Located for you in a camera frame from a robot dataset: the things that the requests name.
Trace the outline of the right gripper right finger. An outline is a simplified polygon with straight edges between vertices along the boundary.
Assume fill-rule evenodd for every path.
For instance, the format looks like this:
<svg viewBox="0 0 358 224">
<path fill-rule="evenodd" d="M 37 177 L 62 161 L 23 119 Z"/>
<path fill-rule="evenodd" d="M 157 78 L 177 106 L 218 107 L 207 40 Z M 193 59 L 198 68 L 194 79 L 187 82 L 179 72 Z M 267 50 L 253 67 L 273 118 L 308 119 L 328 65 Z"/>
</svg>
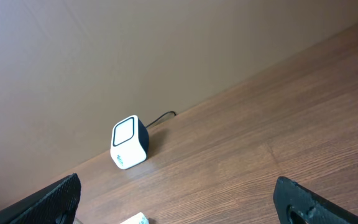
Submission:
<svg viewBox="0 0 358 224">
<path fill-rule="evenodd" d="M 281 224 L 358 224 L 358 216 L 297 182 L 280 176 L 273 202 Z"/>
</svg>

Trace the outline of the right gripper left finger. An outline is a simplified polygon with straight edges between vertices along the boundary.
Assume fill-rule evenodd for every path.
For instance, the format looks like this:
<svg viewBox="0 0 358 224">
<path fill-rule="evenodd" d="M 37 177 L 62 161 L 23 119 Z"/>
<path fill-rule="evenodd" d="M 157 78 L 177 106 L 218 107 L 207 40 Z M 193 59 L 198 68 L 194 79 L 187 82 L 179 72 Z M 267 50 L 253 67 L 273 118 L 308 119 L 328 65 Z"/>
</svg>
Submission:
<svg viewBox="0 0 358 224">
<path fill-rule="evenodd" d="M 76 173 L 0 211 L 0 224 L 73 224 L 81 197 Z"/>
</svg>

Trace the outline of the white blue plaster box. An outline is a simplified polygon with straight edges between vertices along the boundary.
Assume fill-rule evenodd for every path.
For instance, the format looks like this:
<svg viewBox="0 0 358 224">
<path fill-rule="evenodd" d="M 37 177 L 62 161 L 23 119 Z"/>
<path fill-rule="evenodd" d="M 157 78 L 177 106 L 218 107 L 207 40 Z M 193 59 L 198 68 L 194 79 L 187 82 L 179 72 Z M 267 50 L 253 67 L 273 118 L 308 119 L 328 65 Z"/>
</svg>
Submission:
<svg viewBox="0 0 358 224">
<path fill-rule="evenodd" d="M 150 223 L 149 219 L 142 212 L 139 212 L 120 224 L 149 224 L 149 223 Z"/>
</svg>

